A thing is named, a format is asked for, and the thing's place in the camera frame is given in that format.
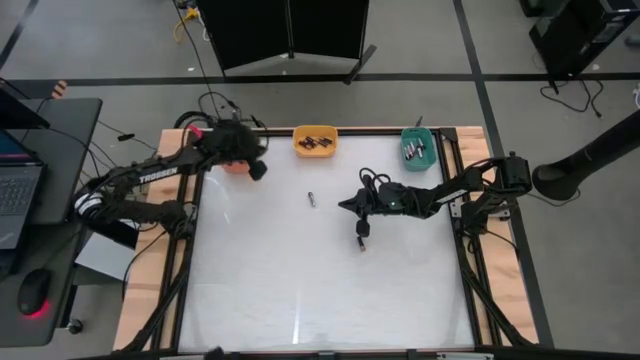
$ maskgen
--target small object in bowl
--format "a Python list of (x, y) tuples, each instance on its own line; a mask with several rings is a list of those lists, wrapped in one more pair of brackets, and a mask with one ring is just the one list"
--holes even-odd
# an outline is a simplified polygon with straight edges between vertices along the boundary
[(293, 149), (300, 157), (331, 157), (338, 147), (338, 130), (325, 125), (302, 125), (293, 130)]
[(319, 143), (321, 144), (325, 144), (325, 145), (331, 145), (333, 144), (333, 140), (329, 139), (329, 138), (321, 138), (320, 140), (318, 140)]
[(312, 139), (310, 139), (309, 137), (307, 137), (304, 140), (298, 141), (298, 144), (300, 146), (302, 146), (303, 148), (307, 149), (307, 150), (312, 150), (312, 149), (314, 149), (316, 147), (316, 143)]

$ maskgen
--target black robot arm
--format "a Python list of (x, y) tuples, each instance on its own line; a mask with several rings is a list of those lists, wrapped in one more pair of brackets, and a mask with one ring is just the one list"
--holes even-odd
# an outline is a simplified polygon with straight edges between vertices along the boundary
[(187, 143), (175, 154), (117, 167), (89, 181), (76, 194), (75, 213), (94, 229), (128, 219), (140, 224), (158, 223), (170, 235), (188, 237), (193, 232), (190, 216), (179, 202), (150, 204), (127, 200), (127, 195), (139, 185), (173, 175), (194, 175), (232, 161), (246, 161), (251, 177), (259, 180), (267, 170), (258, 160), (265, 151), (255, 133), (236, 120), (218, 120), (211, 131), (193, 128)]
[[(491, 183), (483, 179), (487, 171), (495, 170), (495, 180)], [(365, 250), (363, 237), (369, 236), (369, 215), (407, 215), (427, 219), (440, 208), (472, 191), (484, 191), (475, 201), (462, 205), (462, 214), (456, 222), (459, 235), (478, 235), (486, 231), (489, 215), (504, 209), (509, 199), (528, 193), (531, 188), (529, 164), (511, 153), (509, 157), (493, 158), (477, 162), (467, 167), (462, 174), (433, 189), (419, 189), (391, 182), (386, 174), (376, 174), (364, 168), (360, 170), (360, 180), (364, 188), (358, 190), (352, 199), (338, 205), (353, 211), (360, 218), (356, 225), (360, 249)], [(514, 346), (533, 345), (520, 335), (496, 305), (491, 295), (484, 289), (466, 256), (459, 257), (464, 281), (478, 294), (509, 342)]]

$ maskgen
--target black desk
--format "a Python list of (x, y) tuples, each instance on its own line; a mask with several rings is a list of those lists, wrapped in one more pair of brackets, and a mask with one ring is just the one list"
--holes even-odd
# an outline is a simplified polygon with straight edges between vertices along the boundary
[[(37, 107), (40, 100), (30, 100), (25, 103), (30, 107)], [(101, 104), (99, 99), (49, 100), (42, 106), (40, 114), (51, 123), (51, 127), (68, 132), (88, 145), (93, 136)], [(57, 137), (52, 137), (51, 141), (65, 143), (64, 137), (58, 134), (52, 135)], [(38, 151), (38, 144), (27, 144)], [(76, 146), (69, 146), (64, 150), (69, 162), (77, 162), (78, 159), (81, 162), (84, 161), (86, 151), (80, 144), (76, 143)], [(46, 162), (46, 158), (51, 154), (40, 154), (40, 156)], [(78, 175), (68, 177), (68, 183), (57, 186), (75, 187)], [(69, 201), (69, 199), (60, 199), (55, 191), (53, 194), (43, 194), (41, 199), (42, 201)], [(80, 233), (70, 239), (70, 236), (78, 231)], [(23, 240), (24, 256), (18, 271), (0, 283), (0, 319), (2, 319), (0, 347), (42, 346), (51, 341), (55, 328), (68, 316), (67, 310), (70, 307), (67, 303), (74, 293), (71, 291), (74, 260), (85, 235), (82, 226), (75, 222), (27, 228), (26, 237)], [(40, 316), (27, 318), (18, 311), (17, 290), (24, 276), (29, 271), (41, 267), (56, 251), (59, 252), (47, 265), (47, 269), (53, 272), (47, 296), (48, 306)]]

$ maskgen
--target wooden table frame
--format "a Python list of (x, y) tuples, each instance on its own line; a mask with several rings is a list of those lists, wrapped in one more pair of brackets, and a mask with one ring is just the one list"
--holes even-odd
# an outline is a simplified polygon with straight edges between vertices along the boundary
[[(384, 136), (399, 135), (403, 128), (338, 129), (340, 136)], [(490, 157), (481, 127), (432, 128), (432, 131), (436, 134), (441, 164), (446, 164), (446, 167), (442, 167), (445, 180), (458, 174), (465, 166)], [(270, 136), (291, 136), (291, 132), (292, 129), (282, 128), (269, 130)], [(181, 139), (181, 129), (163, 131), (158, 154), (167, 156), (175, 153), (180, 147)], [(158, 203), (178, 199), (193, 201), (197, 205), (203, 179), (204, 174), (199, 174), (157, 181), (151, 184), (147, 201)], [(467, 257), (482, 285), (492, 294), (494, 301), (525, 338), (550, 347), (553, 344), (549, 326), (517, 208), (512, 211), (510, 223), (511, 230), (516, 235), (515, 243), (519, 248), (519, 257), (509, 244), (490, 234), (480, 236), (481, 246), (475, 254), (464, 251), (469, 239), (456, 235), (456, 242), (459, 242), (458, 245), (461, 245), (464, 251), (463, 254), (459, 252), (458, 256)], [(490, 219), (488, 228), (509, 240), (512, 238), (509, 222)], [(158, 229), (141, 233), (136, 252), (147, 246), (161, 231)], [(124, 347), (133, 339), (156, 307), (159, 297), (168, 288), (181, 263), (190, 262), (190, 258), (191, 249), (186, 246), (185, 241), (164, 236), (134, 263), (123, 302), (114, 349)], [(463, 284), (476, 345), (507, 344), (504, 334), (490, 319), (477, 295), (466, 282)], [(184, 286), (173, 300), (164, 321), (147, 344), (147, 348), (177, 350), (186, 292), (187, 286)]]

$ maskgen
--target black stand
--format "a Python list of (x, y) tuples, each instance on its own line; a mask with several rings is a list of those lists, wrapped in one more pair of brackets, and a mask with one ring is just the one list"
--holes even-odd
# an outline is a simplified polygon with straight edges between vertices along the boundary
[(356, 76), (358, 76), (358, 74), (360, 73), (360, 70), (362, 70), (364, 65), (367, 63), (367, 61), (369, 61), (369, 59), (377, 49), (378, 48), (375, 45), (369, 45), (367, 51), (362, 54), (362, 57), (360, 57), (360, 60), (358, 60), (358, 63), (353, 67), (349, 75), (347, 75), (347, 78), (344, 79), (343, 83), (345, 83), (346, 85), (351, 85), (351, 82), (355, 80)]
[(533, 170), (533, 185), (553, 200), (569, 200), (591, 174), (640, 146), (640, 110), (558, 162)]

